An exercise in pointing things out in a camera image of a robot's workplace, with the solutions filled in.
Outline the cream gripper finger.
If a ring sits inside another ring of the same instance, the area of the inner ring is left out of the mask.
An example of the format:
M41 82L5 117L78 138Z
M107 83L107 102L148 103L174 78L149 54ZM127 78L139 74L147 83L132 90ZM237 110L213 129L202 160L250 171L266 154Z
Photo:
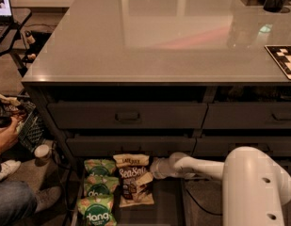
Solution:
M146 185L150 183L153 179L154 177L152 176L152 174L150 172L146 172L136 179L136 185L137 186Z

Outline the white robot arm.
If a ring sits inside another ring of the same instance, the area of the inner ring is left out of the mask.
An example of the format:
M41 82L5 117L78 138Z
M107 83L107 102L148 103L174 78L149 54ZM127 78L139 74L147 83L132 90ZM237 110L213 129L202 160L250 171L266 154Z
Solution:
M291 176L256 148L238 147L223 162L177 152L156 158L150 172L155 179L197 173L220 180L223 226L285 226L283 206L291 201Z

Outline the person's hand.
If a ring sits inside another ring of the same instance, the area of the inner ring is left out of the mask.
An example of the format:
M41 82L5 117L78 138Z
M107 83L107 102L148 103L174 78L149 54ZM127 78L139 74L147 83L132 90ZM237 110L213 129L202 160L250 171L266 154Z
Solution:
M11 124L8 127L0 128L0 155L18 142L17 125L18 120L11 117Z

